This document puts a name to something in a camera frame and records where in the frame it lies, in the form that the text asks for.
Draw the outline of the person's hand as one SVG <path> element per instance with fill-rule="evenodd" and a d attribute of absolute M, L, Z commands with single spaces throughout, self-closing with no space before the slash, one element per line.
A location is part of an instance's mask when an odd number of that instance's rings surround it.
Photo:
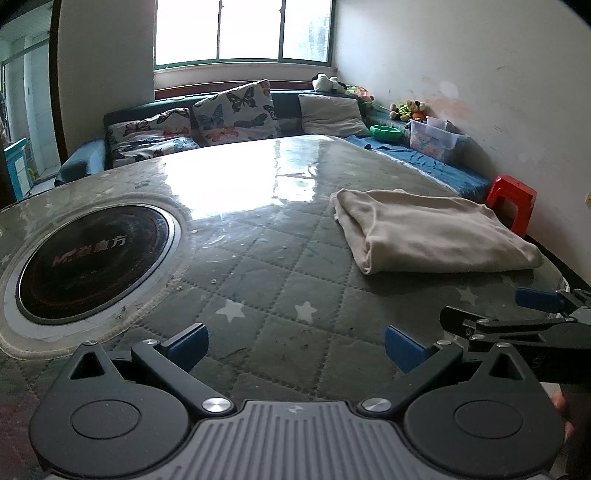
<path fill-rule="evenodd" d="M 570 421 L 567 399 L 561 391 L 557 390 L 551 395 L 551 401 L 562 417 L 564 424 L 564 442 L 567 442 L 574 432 L 574 426 Z"/>

